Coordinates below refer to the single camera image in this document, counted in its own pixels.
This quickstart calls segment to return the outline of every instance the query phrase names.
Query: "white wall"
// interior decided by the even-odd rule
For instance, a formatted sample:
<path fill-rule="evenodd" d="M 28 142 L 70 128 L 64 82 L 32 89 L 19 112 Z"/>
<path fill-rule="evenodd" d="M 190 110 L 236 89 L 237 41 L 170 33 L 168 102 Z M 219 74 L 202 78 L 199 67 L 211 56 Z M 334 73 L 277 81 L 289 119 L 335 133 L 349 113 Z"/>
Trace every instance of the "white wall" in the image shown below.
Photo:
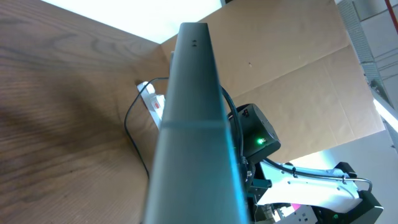
<path fill-rule="evenodd" d="M 398 6 L 394 7 L 394 12 L 398 16 Z M 361 25 L 377 61 L 387 94 L 398 110 L 398 34 L 391 16 L 385 11 L 362 21 Z"/>
<path fill-rule="evenodd" d="M 376 223 L 396 223 L 398 203 L 398 154 L 391 147 L 387 131 L 316 152 L 292 161 L 298 167 L 331 169 L 339 162 L 348 162 L 359 177 L 373 183 L 373 195 L 384 207 Z M 358 186 L 366 189 L 366 184 Z"/>

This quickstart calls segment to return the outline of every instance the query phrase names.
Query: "cardboard box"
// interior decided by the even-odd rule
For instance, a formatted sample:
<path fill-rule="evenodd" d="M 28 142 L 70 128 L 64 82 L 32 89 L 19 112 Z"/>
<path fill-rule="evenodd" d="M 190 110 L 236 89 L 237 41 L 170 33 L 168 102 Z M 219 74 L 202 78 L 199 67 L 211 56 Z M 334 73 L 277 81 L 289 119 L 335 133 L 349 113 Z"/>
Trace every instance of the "cardboard box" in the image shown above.
<path fill-rule="evenodd" d="M 234 0 L 204 18 L 221 84 L 255 103 L 286 162 L 384 129 L 337 6 L 329 0 Z M 176 37 L 162 44 L 169 58 Z"/>

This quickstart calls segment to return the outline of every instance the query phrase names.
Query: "wire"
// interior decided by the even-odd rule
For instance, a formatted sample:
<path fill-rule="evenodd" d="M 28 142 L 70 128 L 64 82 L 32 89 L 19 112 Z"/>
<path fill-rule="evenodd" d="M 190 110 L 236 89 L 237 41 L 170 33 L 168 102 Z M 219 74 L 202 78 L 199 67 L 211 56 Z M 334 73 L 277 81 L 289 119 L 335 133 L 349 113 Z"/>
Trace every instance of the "wire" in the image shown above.
<path fill-rule="evenodd" d="M 238 152 L 240 156 L 243 156 L 243 131 L 242 131 L 242 124 L 241 120 L 239 119 L 238 112 L 236 111 L 236 107 L 234 105 L 234 102 L 232 101 L 232 98 L 230 95 L 227 93 L 227 91 L 221 86 L 221 90 L 223 92 L 223 96 L 231 109 L 232 117 L 234 119 L 234 124 L 235 124 L 235 129 L 238 134 Z"/>
<path fill-rule="evenodd" d="M 245 107 L 247 107 L 247 106 L 249 106 L 249 104 L 245 104 L 245 105 L 239 106 L 239 107 L 236 108 L 236 111 L 239 113 L 239 112 L 241 112 L 241 110 L 243 110 L 243 108 L 245 108 Z M 228 119 L 230 119 L 231 116 L 232 116 L 232 111 L 229 112 L 228 115 L 227 115 L 226 117 L 227 117 Z"/>
<path fill-rule="evenodd" d="M 372 184 L 372 182 L 369 179 L 351 178 L 351 177 L 345 178 L 344 176 L 343 177 L 333 177 L 333 176 L 328 176 L 328 175 L 309 174 L 309 173 L 306 173 L 306 172 L 296 171 L 295 167 L 293 167 L 293 169 L 286 168 L 286 167 L 284 167 L 284 166 L 282 166 L 280 164 L 277 164 L 276 162 L 274 162 L 274 161 L 272 161 L 272 160 L 270 160 L 268 158 L 265 158 L 264 160 L 267 161 L 269 164 L 271 164 L 273 167 L 275 167 L 277 169 L 280 169 L 282 171 L 288 172 L 288 173 L 293 174 L 293 175 L 301 175 L 301 176 L 304 176 L 304 177 L 311 177 L 311 178 L 318 178 L 318 179 L 327 179 L 327 180 L 342 180 L 343 182 L 346 181 L 346 180 L 348 180 L 348 181 L 352 180 L 352 181 L 367 182 L 369 184 L 368 192 L 372 192 L 373 184 Z"/>
<path fill-rule="evenodd" d="M 138 100 L 138 98 L 141 96 L 141 93 L 147 88 L 147 86 L 148 86 L 149 84 L 151 84 L 152 82 L 157 81 L 157 80 L 166 80 L 166 79 L 169 79 L 169 78 L 168 78 L 168 77 L 154 78 L 153 80 L 149 81 L 146 85 L 144 85 L 144 87 L 142 88 L 142 90 L 138 93 L 138 95 L 136 96 L 136 98 L 134 99 L 134 101 L 131 103 L 131 106 L 130 106 L 129 109 L 127 110 L 126 117 L 124 117 L 124 130 L 126 131 L 127 136 L 129 136 L 129 139 L 130 139 L 132 145 L 136 148 L 136 151 L 137 151 L 137 153 L 138 153 L 139 159 L 141 160 L 142 165 L 144 166 L 145 171 L 147 172 L 148 180 L 149 180 L 149 171 L 148 171 L 147 166 L 145 165 L 145 162 L 144 162 L 144 160 L 143 160 L 143 158 L 142 158 L 142 156 L 141 156 L 141 153 L 140 153 L 139 150 L 138 150 L 137 144 L 134 142 L 134 140 L 133 140 L 133 138 L 131 137 L 130 132 L 129 132 L 128 128 L 127 128 L 127 117 L 129 116 L 129 114 L 130 114 L 130 112 L 131 112 L 131 108 L 134 106 L 134 104 L 136 103 L 136 101 Z"/>

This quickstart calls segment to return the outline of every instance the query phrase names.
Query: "wood grain surface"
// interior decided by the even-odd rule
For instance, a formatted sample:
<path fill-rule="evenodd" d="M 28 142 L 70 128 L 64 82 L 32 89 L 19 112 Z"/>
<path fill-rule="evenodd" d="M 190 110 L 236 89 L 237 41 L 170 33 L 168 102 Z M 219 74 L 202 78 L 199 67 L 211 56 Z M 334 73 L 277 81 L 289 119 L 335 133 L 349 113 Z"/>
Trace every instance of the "wood grain surface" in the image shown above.
<path fill-rule="evenodd" d="M 147 177 L 123 119 L 136 84 L 168 70 L 153 42 L 0 1 L 0 223 L 139 223 Z M 150 168 L 157 128 L 141 101 L 128 123 Z"/>

